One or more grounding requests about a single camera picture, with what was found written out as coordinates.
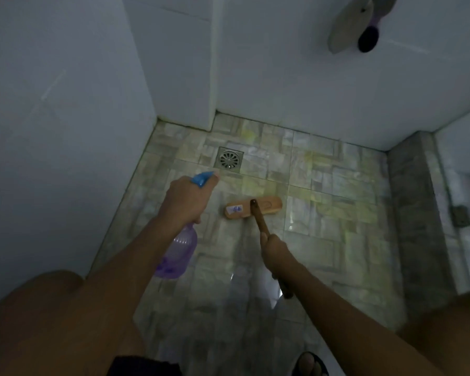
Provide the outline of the small grey wall fixture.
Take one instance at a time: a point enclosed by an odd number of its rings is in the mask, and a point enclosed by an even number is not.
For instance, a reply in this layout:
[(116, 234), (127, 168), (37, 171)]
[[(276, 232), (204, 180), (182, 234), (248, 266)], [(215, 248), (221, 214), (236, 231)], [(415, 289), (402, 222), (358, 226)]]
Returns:
[(456, 228), (470, 227), (470, 214), (467, 206), (454, 205), (450, 207), (452, 224)]

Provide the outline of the person's right leg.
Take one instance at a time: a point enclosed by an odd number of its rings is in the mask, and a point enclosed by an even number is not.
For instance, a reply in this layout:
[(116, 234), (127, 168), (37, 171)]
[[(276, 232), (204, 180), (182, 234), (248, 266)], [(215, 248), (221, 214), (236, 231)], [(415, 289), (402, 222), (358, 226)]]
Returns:
[(406, 323), (397, 334), (446, 376), (470, 376), (470, 292)]

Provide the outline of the wooden floor scrub brush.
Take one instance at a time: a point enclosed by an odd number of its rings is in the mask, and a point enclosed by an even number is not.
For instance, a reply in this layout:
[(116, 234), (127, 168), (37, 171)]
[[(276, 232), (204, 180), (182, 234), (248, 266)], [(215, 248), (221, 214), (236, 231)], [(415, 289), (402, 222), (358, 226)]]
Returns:
[(243, 258), (257, 263), (256, 288), (257, 297), (269, 297), (271, 302), (278, 299), (290, 300), (294, 293), (288, 285), (277, 278), (266, 266), (265, 241), (261, 241), (262, 233), (266, 236), (278, 236), (282, 231), (276, 231), (272, 226), (272, 218), (282, 210), (283, 203), (278, 196), (260, 196), (243, 201), (230, 202), (223, 208), (223, 214), (228, 220), (243, 220)]

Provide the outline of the person's leg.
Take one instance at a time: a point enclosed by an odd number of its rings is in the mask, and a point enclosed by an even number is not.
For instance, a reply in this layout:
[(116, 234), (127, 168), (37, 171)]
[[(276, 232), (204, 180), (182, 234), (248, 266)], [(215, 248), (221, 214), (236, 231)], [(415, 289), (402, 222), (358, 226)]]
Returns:
[(136, 296), (109, 277), (35, 277), (0, 301), (0, 376), (106, 376), (117, 357), (145, 357)]
[(446, 376), (470, 376), (470, 292), (406, 323), (397, 334)]

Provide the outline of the person's right forearm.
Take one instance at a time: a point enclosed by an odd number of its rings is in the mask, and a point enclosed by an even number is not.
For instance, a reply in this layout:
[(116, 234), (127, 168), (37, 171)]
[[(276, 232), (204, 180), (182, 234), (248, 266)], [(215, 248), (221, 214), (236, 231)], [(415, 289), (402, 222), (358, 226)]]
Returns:
[(444, 376), (394, 332), (348, 303), (297, 262), (272, 273), (294, 292), (347, 376)]

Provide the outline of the purple black hanging brush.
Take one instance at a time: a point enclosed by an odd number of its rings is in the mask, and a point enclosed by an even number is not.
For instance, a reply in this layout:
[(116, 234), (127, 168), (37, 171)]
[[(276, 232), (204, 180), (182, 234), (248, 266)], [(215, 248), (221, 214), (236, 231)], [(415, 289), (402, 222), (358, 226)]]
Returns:
[(372, 51), (375, 48), (379, 39), (378, 24), (381, 20), (379, 8), (377, 6), (379, 1), (380, 0), (372, 0), (374, 6), (372, 18), (367, 28), (364, 30), (364, 32), (357, 41), (357, 48), (363, 54)]

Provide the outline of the person's right hand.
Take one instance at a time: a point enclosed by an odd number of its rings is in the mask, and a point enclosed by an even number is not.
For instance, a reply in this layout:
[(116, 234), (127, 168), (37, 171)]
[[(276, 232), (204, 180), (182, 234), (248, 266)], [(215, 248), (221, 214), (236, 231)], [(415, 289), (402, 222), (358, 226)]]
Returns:
[(263, 263), (271, 274), (279, 280), (289, 281), (289, 277), (299, 267), (299, 262), (289, 251), (287, 244), (275, 234), (260, 233)]

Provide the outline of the black shorts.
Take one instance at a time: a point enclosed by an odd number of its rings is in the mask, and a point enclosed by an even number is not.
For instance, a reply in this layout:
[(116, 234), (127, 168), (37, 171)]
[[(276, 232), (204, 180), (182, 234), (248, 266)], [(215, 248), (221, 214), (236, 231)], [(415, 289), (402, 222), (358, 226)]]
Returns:
[(183, 376), (179, 364), (143, 356), (117, 356), (106, 376)]

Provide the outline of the person's left hand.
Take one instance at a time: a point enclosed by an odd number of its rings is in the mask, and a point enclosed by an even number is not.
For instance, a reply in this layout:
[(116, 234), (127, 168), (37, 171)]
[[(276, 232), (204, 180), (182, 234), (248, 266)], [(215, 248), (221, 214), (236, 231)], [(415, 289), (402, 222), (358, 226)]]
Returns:
[(170, 183), (159, 208), (157, 217), (174, 223), (179, 228), (188, 223), (188, 181), (192, 177), (182, 176)]

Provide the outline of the person's left leg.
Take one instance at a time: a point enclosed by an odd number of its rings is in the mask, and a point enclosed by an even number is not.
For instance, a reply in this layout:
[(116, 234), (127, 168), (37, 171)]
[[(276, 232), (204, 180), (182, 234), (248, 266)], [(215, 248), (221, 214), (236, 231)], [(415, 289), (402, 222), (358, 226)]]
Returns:
[(35, 277), (0, 301), (0, 376), (106, 376), (117, 357), (145, 357), (136, 296), (109, 277)]

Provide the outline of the purple spray bottle blue nozzle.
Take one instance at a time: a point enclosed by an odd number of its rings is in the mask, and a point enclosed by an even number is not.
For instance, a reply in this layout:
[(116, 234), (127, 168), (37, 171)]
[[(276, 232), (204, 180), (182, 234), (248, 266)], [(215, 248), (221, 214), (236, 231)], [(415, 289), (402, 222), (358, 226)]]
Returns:
[[(214, 171), (202, 172), (200, 174), (209, 174)], [(154, 271), (154, 277), (161, 279), (176, 279), (179, 278), (187, 269), (189, 261), (194, 253), (197, 245), (197, 234), (193, 228), (194, 224), (187, 224), (179, 228), (174, 223), (164, 221), (156, 217), (157, 229), (159, 236), (157, 236), (157, 246), (165, 246), (166, 241), (171, 239), (171, 244), (164, 251), (164, 255)]]

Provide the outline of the metal floor drain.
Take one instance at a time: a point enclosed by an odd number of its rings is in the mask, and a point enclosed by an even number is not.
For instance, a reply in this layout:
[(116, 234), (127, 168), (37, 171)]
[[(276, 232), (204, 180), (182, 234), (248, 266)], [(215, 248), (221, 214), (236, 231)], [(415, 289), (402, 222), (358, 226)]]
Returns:
[(243, 158), (243, 151), (220, 146), (215, 156), (213, 167), (239, 173)]

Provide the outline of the person's left forearm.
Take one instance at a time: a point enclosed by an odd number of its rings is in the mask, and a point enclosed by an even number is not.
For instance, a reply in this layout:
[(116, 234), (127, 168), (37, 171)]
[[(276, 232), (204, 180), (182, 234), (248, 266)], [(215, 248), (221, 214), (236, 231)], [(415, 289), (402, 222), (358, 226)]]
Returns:
[(80, 350), (74, 365), (77, 376), (106, 376), (127, 335), (131, 333), (132, 316), (149, 284), (164, 251), (157, 246), (159, 236), (156, 218), (138, 234), (122, 252), (88, 278), (74, 297), (77, 306), (77, 329), (88, 341)]

